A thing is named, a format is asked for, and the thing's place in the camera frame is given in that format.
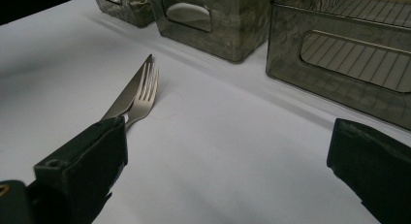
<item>white table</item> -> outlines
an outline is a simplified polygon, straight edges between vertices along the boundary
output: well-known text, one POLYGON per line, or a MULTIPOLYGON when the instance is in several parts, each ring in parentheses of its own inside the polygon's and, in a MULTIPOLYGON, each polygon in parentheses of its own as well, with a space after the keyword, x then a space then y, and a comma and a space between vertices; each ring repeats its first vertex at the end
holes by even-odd
POLYGON ((0 180, 32 182, 32 167, 98 121, 150 53, 158 100, 129 131, 129 165, 94 223, 378 223, 326 165, 333 123, 411 145, 408 132, 269 79, 267 43, 233 65, 94 0, 0 26, 0 180))

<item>grey container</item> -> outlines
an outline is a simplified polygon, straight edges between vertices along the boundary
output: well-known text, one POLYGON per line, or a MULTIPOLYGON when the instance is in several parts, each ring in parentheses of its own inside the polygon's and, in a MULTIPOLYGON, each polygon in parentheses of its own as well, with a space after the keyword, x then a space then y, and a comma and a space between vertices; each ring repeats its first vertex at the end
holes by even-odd
POLYGON ((411 130, 410 0, 272 0, 267 74, 411 130))
POLYGON ((269 0, 151 0, 167 37, 233 63, 269 37, 269 0))
POLYGON ((154 21, 149 0, 96 0, 103 13, 119 18, 139 28, 154 21))

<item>plastic container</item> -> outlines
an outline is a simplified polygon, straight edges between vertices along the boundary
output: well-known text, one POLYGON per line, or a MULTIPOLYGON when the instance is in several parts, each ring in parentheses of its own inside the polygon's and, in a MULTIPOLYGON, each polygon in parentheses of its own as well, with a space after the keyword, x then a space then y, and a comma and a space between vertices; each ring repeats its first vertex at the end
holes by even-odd
POLYGON ((149 0, 96 0, 103 13, 119 18, 139 28, 154 21, 149 0))
POLYGON ((271 0, 267 74, 411 130, 411 0, 271 0))
POLYGON ((160 34, 230 62, 269 37, 269 0, 151 0, 160 34))

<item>translucent container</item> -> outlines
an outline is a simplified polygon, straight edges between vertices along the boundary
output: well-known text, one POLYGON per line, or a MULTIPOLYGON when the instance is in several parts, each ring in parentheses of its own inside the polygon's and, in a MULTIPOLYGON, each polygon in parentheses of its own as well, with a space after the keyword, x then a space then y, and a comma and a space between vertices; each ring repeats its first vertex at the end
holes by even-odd
POLYGON ((154 21, 149 0, 96 0, 103 13, 119 18, 139 28, 154 21))
POLYGON ((160 34, 233 63, 269 37, 269 0, 151 0, 160 34))
POLYGON ((411 0, 271 0, 267 74, 411 130, 411 0))

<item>metal fork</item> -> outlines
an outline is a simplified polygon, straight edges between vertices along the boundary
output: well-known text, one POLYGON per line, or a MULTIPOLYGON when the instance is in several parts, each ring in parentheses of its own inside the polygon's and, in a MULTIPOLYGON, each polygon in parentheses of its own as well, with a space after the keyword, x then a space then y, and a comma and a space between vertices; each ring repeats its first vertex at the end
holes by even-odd
POLYGON ((145 118, 153 107, 158 86, 158 67, 151 65, 143 67, 142 79, 137 90, 134 103, 128 111, 126 131, 138 120, 145 118))

